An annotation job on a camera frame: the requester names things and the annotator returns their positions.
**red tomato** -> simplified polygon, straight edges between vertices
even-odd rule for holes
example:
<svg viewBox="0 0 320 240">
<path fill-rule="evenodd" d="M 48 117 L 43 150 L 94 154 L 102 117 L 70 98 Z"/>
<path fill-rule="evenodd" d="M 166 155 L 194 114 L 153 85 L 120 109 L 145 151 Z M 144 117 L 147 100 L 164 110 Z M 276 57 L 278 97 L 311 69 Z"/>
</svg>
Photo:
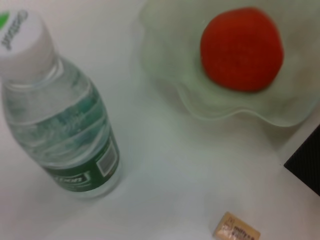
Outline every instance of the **red tomato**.
<svg viewBox="0 0 320 240">
<path fill-rule="evenodd" d="M 243 92 L 269 86 L 284 61 L 277 27 L 254 7 L 215 17 L 203 32 L 200 52 L 204 71 L 212 81 Z"/>
</svg>

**white surface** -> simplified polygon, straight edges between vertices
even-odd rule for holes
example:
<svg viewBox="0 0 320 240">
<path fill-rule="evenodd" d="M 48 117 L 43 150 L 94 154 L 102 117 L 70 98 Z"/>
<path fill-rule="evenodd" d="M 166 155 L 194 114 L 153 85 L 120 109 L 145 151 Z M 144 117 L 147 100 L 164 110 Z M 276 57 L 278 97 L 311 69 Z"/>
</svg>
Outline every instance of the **white surface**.
<svg viewBox="0 0 320 240">
<path fill-rule="evenodd" d="M 245 115 L 193 119 L 176 93 L 139 71 L 143 0 L 8 0 L 43 14 L 60 51 L 98 87 L 123 178 L 108 196 L 69 197 L 0 118 L 1 240 L 211 240 L 230 211 L 261 240 L 319 239 L 320 198 L 283 163 L 320 122 L 281 129 Z"/>
</svg>

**green glass bowl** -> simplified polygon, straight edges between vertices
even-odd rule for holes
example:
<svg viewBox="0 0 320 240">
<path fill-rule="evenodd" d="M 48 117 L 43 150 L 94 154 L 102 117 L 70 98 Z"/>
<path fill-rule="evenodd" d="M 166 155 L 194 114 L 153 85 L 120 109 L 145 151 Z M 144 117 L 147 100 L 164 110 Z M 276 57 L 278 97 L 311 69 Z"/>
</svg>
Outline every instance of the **green glass bowl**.
<svg viewBox="0 0 320 240">
<path fill-rule="evenodd" d="M 278 26 L 283 66 L 263 91 L 228 90 L 208 79 L 200 61 L 200 40 L 218 14 L 257 7 Z M 320 96 L 320 1 L 317 0 L 149 0 L 140 21 L 145 28 L 141 62 L 146 73 L 173 84 L 192 115 L 203 120 L 254 114 L 290 127 L 305 120 Z"/>
</svg>

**small package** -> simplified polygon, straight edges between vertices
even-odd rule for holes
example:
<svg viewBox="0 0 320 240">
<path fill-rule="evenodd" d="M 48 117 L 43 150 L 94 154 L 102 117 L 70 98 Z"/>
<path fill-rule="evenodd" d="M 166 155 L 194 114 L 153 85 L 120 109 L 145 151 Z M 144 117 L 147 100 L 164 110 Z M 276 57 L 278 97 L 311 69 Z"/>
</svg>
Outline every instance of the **small package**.
<svg viewBox="0 0 320 240">
<path fill-rule="evenodd" d="M 214 232 L 218 240 L 259 240 L 260 232 L 227 212 Z"/>
</svg>

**plastic bottle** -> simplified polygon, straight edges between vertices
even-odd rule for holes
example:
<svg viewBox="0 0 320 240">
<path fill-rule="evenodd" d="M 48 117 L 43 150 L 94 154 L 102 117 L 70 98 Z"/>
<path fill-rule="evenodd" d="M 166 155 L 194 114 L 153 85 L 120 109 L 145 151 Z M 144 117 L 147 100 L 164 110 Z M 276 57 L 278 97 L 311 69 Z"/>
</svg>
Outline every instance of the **plastic bottle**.
<svg viewBox="0 0 320 240">
<path fill-rule="evenodd" d="M 120 178 L 119 150 L 102 99 L 59 56 L 34 12 L 0 14 L 0 76 L 13 137 L 63 189 L 96 197 Z"/>
</svg>

